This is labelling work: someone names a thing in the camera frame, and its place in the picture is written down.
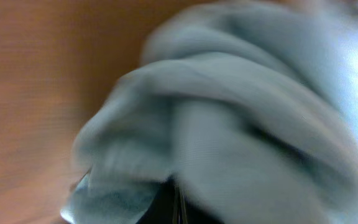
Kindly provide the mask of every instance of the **brown wooden surface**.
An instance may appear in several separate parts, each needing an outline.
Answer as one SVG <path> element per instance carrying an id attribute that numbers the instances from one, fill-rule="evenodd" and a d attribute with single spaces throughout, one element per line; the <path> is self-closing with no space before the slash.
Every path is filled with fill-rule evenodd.
<path id="1" fill-rule="evenodd" d="M 146 35 L 202 0 L 0 0 L 0 224 L 60 223 L 71 142 Z"/>

